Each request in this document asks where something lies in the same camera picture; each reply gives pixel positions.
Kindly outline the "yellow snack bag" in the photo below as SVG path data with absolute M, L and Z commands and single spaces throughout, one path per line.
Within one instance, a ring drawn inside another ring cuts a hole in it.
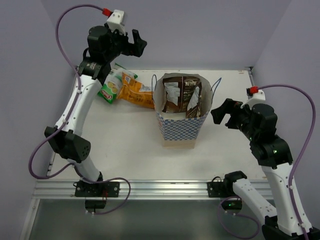
M 116 98 L 140 107 L 154 109 L 153 90 L 124 72 L 122 73 L 122 87 Z

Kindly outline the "green Chuba chips bag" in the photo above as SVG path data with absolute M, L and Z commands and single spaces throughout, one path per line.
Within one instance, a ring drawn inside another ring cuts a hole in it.
M 123 86 L 123 73 L 134 77 L 135 79 L 138 77 L 135 73 L 127 70 L 121 65 L 115 63 L 112 67 L 110 73 L 107 75 L 106 80 L 98 92 L 98 95 L 102 97 L 107 103 L 112 104 L 114 100 L 117 99 L 118 93 L 122 89 Z

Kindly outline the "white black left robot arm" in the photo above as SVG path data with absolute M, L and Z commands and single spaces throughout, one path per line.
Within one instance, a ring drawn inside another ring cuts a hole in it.
M 74 165 L 75 171 L 87 182 L 86 190 L 92 196 L 103 193 L 101 172 L 90 157 L 91 143 L 82 137 L 83 126 L 92 102 L 111 71 L 111 62 L 119 55 L 141 57 L 147 42 L 139 31 L 132 30 L 133 42 L 127 33 L 109 27 L 92 27 L 87 36 L 88 47 L 82 62 L 75 70 L 75 84 L 63 114 L 53 127 L 44 131 L 52 150 Z

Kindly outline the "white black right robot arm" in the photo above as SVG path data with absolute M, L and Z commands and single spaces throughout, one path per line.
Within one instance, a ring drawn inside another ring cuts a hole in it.
M 278 117 L 274 109 L 264 103 L 249 107 L 227 98 L 211 111 L 213 122 L 219 125 L 226 114 L 230 115 L 226 127 L 239 130 L 249 140 L 251 153 L 268 180 L 275 205 L 269 204 L 241 171 L 225 175 L 223 192 L 240 197 L 248 205 L 266 240 L 318 240 L 320 231 L 310 223 L 295 182 L 290 179 L 293 158 L 287 142 L 276 135 Z

